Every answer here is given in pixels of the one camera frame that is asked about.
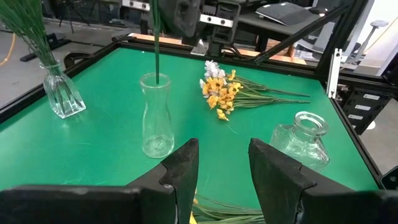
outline green tabletop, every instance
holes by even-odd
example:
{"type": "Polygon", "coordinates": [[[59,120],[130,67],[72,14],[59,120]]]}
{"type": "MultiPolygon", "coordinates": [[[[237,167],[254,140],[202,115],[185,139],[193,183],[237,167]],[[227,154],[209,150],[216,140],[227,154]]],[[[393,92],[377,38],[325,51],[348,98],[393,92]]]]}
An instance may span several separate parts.
{"type": "MultiPolygon", "coordinates": [[[[226,122],[202,97],[204,61],[161,55],[160,62],[160,71],[172,81],[175,148],[199,138],[199,194],[259,208],[249,168],[250,139],[269,142],[274,127],[292,124],[299,111],[319,114],[330,125],[323,138],[330,163],[322,174],[355,190],[377,189],[318,81],[221,65],[270,87],[311,95],[310,104],[238,109],[226,122]]],[[[153,53],[119,48],[73,78],[85,111],[60,119],[44,97],[0,124],[0,190],[21,184],[126,185],[157,165],[160,159],[145,156],[141,148],[145,102],[139,79],[153,71],[153,53]]]]}

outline glass bottle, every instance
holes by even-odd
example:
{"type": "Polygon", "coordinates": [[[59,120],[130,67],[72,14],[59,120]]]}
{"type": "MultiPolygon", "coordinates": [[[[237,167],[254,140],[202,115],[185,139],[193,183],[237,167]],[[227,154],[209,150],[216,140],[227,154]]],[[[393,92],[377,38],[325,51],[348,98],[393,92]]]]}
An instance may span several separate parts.
{"type": "Polygon", "coordinates": [[[167,106],[170,79],[167,75],[159,74],[159,84],[156,84],[156,74],[148,73],[141,78],[140,84],[146,98],[142,119],[142,150],[152,158],[165,157],[174,148],[174,133],[167,106]]]}
{"type": "Polygon", "coordinates": [[[328,123],[322,117],[301,111],[294,116],[293,125],[279,124],[275,128],[270,145],[320,172],[329,163],[321,140],[328,130],[328,123]]]}
{"type": "Polygon", "coordinates": [[[86,109],[74,82],[62,71],[62,65],[44,66],[47,72],[43,86],[51,109],[62,119],[86,109]]]}

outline glass jar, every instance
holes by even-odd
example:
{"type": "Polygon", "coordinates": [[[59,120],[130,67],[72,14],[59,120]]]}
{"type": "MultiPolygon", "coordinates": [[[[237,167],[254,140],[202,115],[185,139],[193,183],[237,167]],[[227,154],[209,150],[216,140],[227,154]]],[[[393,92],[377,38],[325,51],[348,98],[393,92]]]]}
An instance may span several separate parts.
{"type": "Polygon", "coordinates": [[[140,80],[142,92],[146,98],[142,119],[142,150],[152,158],[168,156],[174,148],[174,133],[167,101],[169,98],[170,79],[159,74],[148,73],[140,80]]]}
{"type": "Polygon", "coordinates": [[[40,67],[47,74],[43,87],[49,98],[51,109],[61,118],[67,118],[86,109],[74,82],[62,71],[61,63],[40,67]]]}
{"type": "Polygon", "coordinates": [[[329,163],[321,140],[328,130],[328,123],[322,117],[301,111],[294,116],[293,125],[279,124],[275,128],[270,145],[320,172],[329,163]]]}

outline black base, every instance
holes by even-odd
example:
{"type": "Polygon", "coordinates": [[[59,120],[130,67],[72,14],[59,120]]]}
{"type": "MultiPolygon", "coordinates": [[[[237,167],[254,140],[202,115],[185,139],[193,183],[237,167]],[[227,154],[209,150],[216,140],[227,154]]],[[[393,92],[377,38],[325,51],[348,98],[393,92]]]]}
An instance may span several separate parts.
{"type": "MultiPolygon", "coordinates": [[[[55,50],[55,49],[60,48],[66,44],[69,44],[70,42],[72,42],[72,41],[68,40],[68,39],[58,40],[56,43],[50,44],[50,49],[55,50]]],[[[25,55],[25,56],[21,57],[19,60],[21,62],[28,62],[30,60],[35,59],[36,57],[37,56],[35,53],[31,53],[29,55],[25,55]]]]}

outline glass vase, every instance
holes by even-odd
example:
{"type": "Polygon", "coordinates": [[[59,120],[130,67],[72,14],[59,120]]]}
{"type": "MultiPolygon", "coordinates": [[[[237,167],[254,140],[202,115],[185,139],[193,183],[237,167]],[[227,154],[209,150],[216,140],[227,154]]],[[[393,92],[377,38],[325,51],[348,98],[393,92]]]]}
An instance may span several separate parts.
{"type": "Polygon", "coordinates": [[[293,125],[279,124],[275,128],[270,145],[320,172],[329,163],[321,140],[328,129],[328,123],[322,117],[301,111],[294,116],[293,125]]]}
{"type": "Polygon", "coordinates": [[[40,67],[47,74],[44,78],[44,90],[49,98],[51,109],[62,119],[86,109],[86,105],[73,81],[62,71],[61,63],[40,67]]]}
{"type": "Polygon", "coordinates": [[[152,158],[169,155],[174,148],[174,133],[167,101],[169,98],[170,79],[159,74],[148,73],[140,80],[142,92],[146,98],[142,119],[142,150],[152,158]]]}

